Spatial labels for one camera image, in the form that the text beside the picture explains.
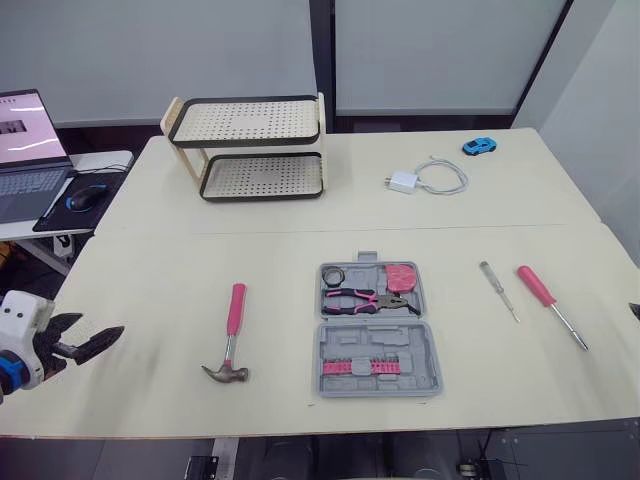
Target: clear-handled screwdriver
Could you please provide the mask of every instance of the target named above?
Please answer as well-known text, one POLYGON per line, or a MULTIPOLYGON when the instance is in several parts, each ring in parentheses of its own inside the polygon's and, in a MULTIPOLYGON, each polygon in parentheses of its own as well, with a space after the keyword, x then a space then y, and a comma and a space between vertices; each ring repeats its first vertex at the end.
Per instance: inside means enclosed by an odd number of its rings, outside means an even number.
POLYGON ((489 280, 489 283, 493 286, 496 293, 500 295, 500 298, 502 299, 506 307, 511 312, 511 315, 513 315, 513 318, 515 318, 516 322, 520 323, 520 319, 518 318, 518 315, 516 315, 516 312, 513 310, 513 305, 511 305, 511 301, 509 300, 507 295, 504 293, 504 288, 502 288, 502 285, 500 285, 500 281, 498 280, 498 277, 496 277, 496 274, 493 273, 493 270, 491 269, 491 266, 489 265, 489 263, 486 261, 480 262, 480 270, 482 270, 482 273, 484 273, 485 277, 487 277, 487 280, 489 280))

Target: computer mouse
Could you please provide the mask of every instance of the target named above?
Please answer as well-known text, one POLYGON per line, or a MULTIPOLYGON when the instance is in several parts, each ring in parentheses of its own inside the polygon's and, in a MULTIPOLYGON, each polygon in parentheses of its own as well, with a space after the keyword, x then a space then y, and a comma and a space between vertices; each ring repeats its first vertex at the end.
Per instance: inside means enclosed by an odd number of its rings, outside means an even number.
POLYGON ((95 207, 107 193, 109 193, 109 187, 106 185, 89 185, 67 197, 65 204, 72 212, 86 212, 95 207))

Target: white charger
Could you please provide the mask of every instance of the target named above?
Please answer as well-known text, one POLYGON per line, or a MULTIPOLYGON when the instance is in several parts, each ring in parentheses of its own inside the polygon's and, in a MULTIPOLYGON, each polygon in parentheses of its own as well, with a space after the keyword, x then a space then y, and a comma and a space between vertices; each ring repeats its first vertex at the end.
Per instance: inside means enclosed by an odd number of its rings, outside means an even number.
POLYGON ((454 195, 456 193, 464 192, 467 189, 467 185, 469 185, 469 178, 465 175, 465 173, 460 170, 454 163, 449 160, 445 160, 444 158, 436 158, 433 155, 430 155, 432 159, 430 162, 424 162, 418 165, 414 171, 414 173, 405 172, 404 170, 396 170, 393 172, 391 177, 387 177, 385 179, 385 185, 390 190, 395 190, 396 192, 402 193, 413 193, 416 189, 416 185, 418 187, 424 188, 427 192, 432 193, 434 195, 454 195), (440 165, 443 167, 450 168, 453 170, 458 179, 460 180, 460 185, 454 188, 448 188, 445 190, 440 190, 432 187, 420 180, 420 171, 424 168, 431 167, 434 165, 440 165))

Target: screwdriver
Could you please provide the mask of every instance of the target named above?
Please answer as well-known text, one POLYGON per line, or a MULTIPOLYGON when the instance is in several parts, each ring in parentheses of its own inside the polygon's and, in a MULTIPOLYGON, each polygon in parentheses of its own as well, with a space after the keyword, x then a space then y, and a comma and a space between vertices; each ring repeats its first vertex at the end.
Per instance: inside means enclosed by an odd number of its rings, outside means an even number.
POLYGON ((538 278, 534 271, 526 265, 522 265, 520 268, 518 268, 518 276, 522 279, 525 285, 529 287, 531 293, 533 293, 538 298, 538 300, 540 300, 542 305, 544 305, 545 307, 551 307, 556 316, 560 320, 562 320, 564 326, 567 327, 569 332, 571 332, 571 335, 573 336, 574 340, 578 342, 578 345, 580 345, 580 347, 582 347, 582 349, 585 351, 589 350, 589 347, 587 347, 587 344, 584 343, 584 340, 582 340, 578 332, 576 332, 576 329, 573 328, 569 321, 564 318, 562 313, 560 313, 560 310, 558 310, 558 308, 555 306, 556 299, 553 298, 551 293, 549 293, 547 287, 544 286, 544 283, 542 283, 542 281, 538 278))
POLYGON ((507 298, 507 295, 504 293, 504 288, 502 288, 502 285, 500 285, 500 282, 498 281, 498 277, 496 277, 496 274, 493 273, 493 270, 491 269, 491 266, 489 265, 489 263, 486 261, 480 262, 480 270, 482 270, 482 273, 484 273, 485 277, 487 277, 487 280, 489 280, 489 283, 493 285, 493 288, 495 289, 496 293, 500 295, 500 298, 502 299, 504 304, 507 306, 507 308, 511 312, 511 315, 513 315, 513 318, 516 319, 516 322, 520 323, 520 319, 518 318, 518 315, 516 315, 516 312, 513 310, 513 305, 511 305, 509 298, 507 298))

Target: table leg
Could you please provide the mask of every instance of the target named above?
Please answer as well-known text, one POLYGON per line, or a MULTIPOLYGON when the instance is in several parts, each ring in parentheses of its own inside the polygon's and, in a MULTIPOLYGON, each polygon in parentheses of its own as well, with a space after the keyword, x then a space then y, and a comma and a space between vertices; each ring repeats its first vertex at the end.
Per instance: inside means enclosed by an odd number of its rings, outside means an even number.
POLYGON ((65 277, 71 270, 70 265, 63 258, 56 256, 53 252, 50 252, 41 243, 34 240, 16 240, 16 243, 24 248, 31 255, 46 263, 53 268, 56 272, 64 275, 65 277))

